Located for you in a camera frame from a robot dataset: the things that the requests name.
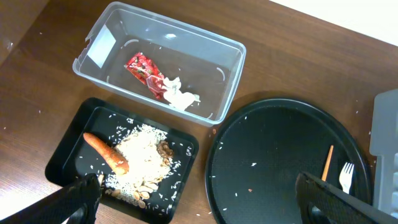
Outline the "orange carrot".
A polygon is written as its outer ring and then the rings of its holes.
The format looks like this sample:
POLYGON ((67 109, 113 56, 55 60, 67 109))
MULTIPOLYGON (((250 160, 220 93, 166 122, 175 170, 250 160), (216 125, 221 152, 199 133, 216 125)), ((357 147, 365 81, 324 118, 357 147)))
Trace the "orange carrot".
POLYGON ((116 175, 125 175, 129 172, 127 160, 118 151, 108 146, 94 134, 84 133, 83 138, 97 151, 116 175))

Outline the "wooden chopstick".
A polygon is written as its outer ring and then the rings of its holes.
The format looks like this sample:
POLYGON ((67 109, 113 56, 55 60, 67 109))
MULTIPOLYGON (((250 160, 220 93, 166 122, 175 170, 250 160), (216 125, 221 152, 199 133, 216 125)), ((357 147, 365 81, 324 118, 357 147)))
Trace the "wooden chopstick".
POLYGON ((321 180, 324 181, 324 182, 326 181, 327 176, 328 176, 328 171, 329 171, 329 168, 330 168, 330 162, 331 162, 331 158, 332 158, 332 155, 333 155, 333 149, 334 149, 334 145, 331 145, 330 148, 329 148, 329 151, 328 151, 327 159, 326 159, 325 166, 324 166, 323 173, 322 173, 322 177, 321 177, 321 180))

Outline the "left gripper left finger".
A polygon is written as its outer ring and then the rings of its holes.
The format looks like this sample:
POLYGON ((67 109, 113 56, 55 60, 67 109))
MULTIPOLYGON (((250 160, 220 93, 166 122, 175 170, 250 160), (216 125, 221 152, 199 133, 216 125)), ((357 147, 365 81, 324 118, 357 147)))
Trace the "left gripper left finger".
POLYGON ((94 224, 101 199, 102 176, 88 174, 1 223, 94 224))

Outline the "white plastic fork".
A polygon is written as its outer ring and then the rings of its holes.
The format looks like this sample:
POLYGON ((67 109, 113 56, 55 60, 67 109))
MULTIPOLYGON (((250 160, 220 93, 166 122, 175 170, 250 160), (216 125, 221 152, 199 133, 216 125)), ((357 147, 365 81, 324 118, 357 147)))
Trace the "white plastic fork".
POLYGON ((354 164, 350 162, 346 162, 340 172, 339 182, 342 191, 346 194, 349 194, 351 189, 353 172, 354 172, 354 164))

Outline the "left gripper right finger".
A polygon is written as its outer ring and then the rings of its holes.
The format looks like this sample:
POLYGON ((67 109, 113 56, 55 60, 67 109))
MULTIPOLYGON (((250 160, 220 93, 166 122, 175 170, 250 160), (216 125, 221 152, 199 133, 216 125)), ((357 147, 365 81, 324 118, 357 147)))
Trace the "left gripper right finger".
POLYGON ((397 218, 307 172, 297 176, 295 191, 303 223, 397 223, 397 218))

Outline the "white tissue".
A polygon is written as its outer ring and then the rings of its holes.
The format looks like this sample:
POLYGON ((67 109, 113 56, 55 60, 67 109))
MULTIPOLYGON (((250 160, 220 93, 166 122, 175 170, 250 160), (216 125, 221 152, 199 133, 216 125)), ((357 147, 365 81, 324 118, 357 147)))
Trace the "white tissue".
POLYGON ((169 102, 170 106, 184 111, 194 102, 201 102, 199 95, 189 92, 182 93, 180 90, 181 86, 182 84, 179 77, 174 80, 170 80, 167 77, 164 78, 162 86, 164 90, 163 98, 169 102))

